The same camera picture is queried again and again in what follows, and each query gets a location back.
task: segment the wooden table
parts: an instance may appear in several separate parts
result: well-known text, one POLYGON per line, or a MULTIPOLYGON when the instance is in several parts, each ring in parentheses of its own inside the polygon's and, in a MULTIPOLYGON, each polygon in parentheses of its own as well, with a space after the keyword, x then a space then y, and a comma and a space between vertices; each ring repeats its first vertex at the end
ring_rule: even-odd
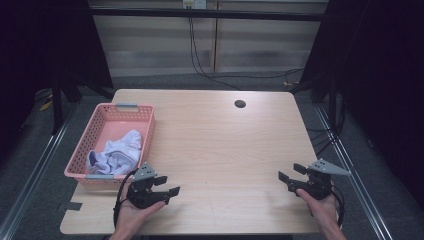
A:
MULTIPOLYGON (((123 89, 113 102, 155 107, 148 163, 168 182, 153 190, 181 186, 140 234, 317 232, 305 203, 278 180, 278 171, 306 180, 293 164, 316 160, 290 93, 123 89)), ((82 207, 66 212, 61 231, 112 233, 117 189, 78 184, 71 201, 82 207)))

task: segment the wrist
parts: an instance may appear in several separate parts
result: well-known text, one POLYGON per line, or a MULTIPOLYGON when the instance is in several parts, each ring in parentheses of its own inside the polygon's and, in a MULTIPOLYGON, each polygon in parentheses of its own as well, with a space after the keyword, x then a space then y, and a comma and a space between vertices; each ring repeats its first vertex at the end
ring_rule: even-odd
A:
POLYGON ((115 230, 112 236, 110 236, 109 240, 129 240, 131 238, 132 238, 132 235, 129 234, 128 232, 115 230))
POLYGON ((320 228, 321 233, 325 236, 327 240, 343 240, 346 239, 342 230, 337 224, 331 224, 326 227, 320 228))

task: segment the crumpled towel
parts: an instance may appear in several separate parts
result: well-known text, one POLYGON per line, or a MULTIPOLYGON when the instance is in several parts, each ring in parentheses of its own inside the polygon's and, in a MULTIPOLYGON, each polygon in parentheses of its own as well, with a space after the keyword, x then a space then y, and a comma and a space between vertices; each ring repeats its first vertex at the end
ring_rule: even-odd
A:
POLYGON ((128 174, 140 159, 141 142, 141 134, 136 130, 129 131, 115 142, 107 141, 103 152, 91 150, 88 153, 88 171, 95 174, 128 174))

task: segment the human hand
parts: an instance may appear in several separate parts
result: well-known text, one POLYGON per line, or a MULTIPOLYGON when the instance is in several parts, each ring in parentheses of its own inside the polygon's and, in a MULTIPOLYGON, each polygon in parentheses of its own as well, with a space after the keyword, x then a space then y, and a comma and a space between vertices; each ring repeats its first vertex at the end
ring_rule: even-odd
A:
POLYGON ((327 240, 346 239, 337 224, 336 199, 333 195, 329 195, 322 200, 316 200, 303 189, 297 189, 296 193, 308 205, 309 210, 318 223, 320 232, 327 240))
MULTIPOLYGON (((125 196, 123 197, 124 199, 127 196, 128 186, 129 184, 125 184, 125 187, 122 190, 121 196, 125 196)), ((130 201, 125 200, 121 204, 115 232, 112 234, 110 239, 131 239, 141 228, 147 217, 159 211, 165 205, 165 202, 157 202, 146 209, 139 209, 130 201)))

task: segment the electrical outlet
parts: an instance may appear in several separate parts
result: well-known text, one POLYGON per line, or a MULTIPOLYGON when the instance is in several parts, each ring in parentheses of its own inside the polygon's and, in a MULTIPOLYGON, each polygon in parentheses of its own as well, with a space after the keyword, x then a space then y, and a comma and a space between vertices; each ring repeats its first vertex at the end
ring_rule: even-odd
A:
POLYGON ((194 9, 206 9, 206 0, 194 0, 194 9))
POLYGON ((194 0, 183 0, 183 9, 194 9, 194 0))

